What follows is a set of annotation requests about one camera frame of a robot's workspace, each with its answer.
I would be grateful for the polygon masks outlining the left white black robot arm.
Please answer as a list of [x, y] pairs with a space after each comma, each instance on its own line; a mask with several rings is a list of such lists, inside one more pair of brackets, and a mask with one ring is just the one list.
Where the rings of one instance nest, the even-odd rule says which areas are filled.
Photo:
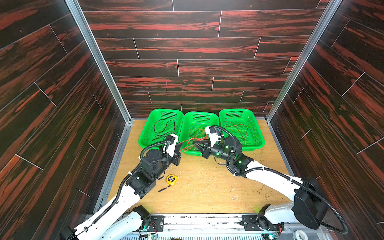
[[74, 229], [67, 227], [61, 240], [119, 240], [125, 235], [146, 229], [151, 214], [142, 206], [136, 207], [155, 186], [167, 168], [181, 161], [181, 143], [175, 134], [145, 147], [140, 163], [122, 180], [112, 200]]

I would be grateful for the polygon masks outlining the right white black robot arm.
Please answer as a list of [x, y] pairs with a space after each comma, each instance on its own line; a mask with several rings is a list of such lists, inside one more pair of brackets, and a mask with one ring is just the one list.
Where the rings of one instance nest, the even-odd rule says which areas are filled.
[[193, 142], [203, 158], [225, 160], [224, 165], [235, 177], [262, 183], [290, 200], [287, 204], [263, 206], [256, 220], [261, 230], [270, 231], [274, 226], [282, 230], [283, 223], [300, 223], [313, 230], [324, 226], [342, 235], [349, 232], [344, 217], [315, 179], [292, 177], [260, 164], [243, 154], [238, 138], [223, 127], [208, 126], [205, 132], [208, 139]]

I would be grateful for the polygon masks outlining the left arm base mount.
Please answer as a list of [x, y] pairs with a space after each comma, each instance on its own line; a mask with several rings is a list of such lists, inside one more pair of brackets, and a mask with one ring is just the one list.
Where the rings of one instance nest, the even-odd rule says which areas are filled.
[[162, 232], [164, 229], [165, 216], [162, 215], [150, 215], [147, 217], [141, 217], [132, 212], [128, 217], [122, 220], [125, 230], [128, 233], [132, 232]]

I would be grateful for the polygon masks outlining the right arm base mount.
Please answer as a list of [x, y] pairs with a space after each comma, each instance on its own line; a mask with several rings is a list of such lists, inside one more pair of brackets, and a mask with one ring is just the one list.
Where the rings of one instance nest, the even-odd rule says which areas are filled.
[[245, 231], [283, 231], [284, 224], [272, 224], [266, 218], [259, 218], [258, 215], [242, 215], [240, 225], [244, 227]]

